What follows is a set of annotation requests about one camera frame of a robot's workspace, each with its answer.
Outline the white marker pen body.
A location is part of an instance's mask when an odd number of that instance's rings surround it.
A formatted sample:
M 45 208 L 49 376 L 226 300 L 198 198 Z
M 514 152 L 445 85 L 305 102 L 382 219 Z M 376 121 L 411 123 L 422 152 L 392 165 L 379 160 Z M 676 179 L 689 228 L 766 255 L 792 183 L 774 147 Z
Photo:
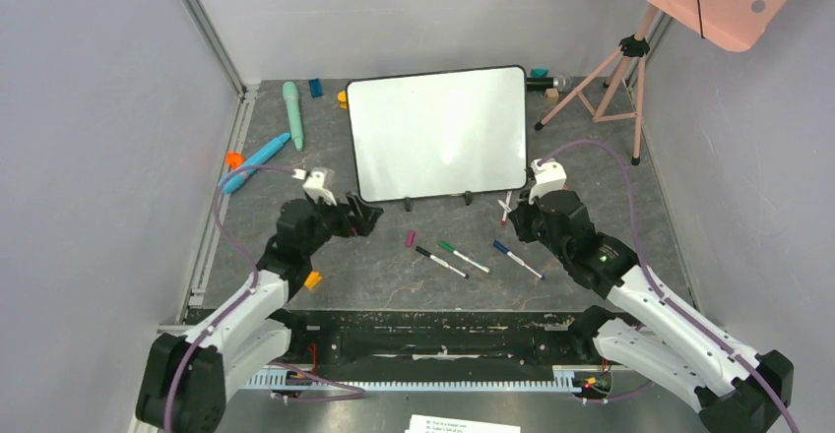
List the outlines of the white marker pen body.
M 504 201 L 501 201 L 501 200 L 498 200 L 497 203 L 500 205 L 500 207 L 503 210 L 503 218 L 507 218 L 509 213 L 512 211 L 509 204 L 504 202 Z

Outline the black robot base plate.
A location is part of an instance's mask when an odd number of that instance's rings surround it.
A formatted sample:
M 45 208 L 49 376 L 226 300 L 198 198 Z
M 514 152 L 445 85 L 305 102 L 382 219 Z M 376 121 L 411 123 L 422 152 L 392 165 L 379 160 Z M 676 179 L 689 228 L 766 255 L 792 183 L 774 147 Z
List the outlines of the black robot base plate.
M 280 359 L 334 381 L 545 381 L 552 367 L 613 364 L 570 332 L 577 312 L 280 309 Z

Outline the white whiteboard with black frame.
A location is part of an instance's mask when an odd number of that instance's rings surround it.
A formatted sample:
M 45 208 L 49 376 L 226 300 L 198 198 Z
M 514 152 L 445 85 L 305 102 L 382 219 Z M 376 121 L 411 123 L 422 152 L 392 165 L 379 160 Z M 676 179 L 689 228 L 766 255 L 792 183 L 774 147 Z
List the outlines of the white whiteboard with black frame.
M 526 79 L 504 65 L 350 81 L 358 194 L 380 203 L 521 188 Z

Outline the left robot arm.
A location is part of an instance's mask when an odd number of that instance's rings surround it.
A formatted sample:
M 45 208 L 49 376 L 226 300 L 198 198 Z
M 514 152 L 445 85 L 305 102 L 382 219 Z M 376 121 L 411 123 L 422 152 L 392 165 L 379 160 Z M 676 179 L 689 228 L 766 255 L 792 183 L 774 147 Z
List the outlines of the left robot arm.
M 275 233 L 249 279 L 199 324 L 153 342 L 135 407 L 138 420 L 166 432 L 213 432 L 228 402 L 269 362 L 301 359 L 308 333 L 275 319 L 312 271 L 311 257 L 333 237 L 369 235 L 384 211 L 349 192 L 333 205 L 310 197 L 281 207 Z

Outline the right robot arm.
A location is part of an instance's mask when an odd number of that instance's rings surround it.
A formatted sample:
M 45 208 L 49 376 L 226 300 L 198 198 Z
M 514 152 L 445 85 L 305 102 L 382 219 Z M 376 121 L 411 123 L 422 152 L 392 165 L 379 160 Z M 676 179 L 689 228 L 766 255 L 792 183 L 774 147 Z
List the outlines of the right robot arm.
M 518 238 L 539 242 L 579 285 L 637 321 L 597 305 L 569 327 L 571 354 L 621 364 L 691 407 L 710 432 L 766 432 L 788 411 L 794 365 L 714 325 L 664 285 L 622 241 L 596 230 L 576 193 L 550 192 L 509 212 Z

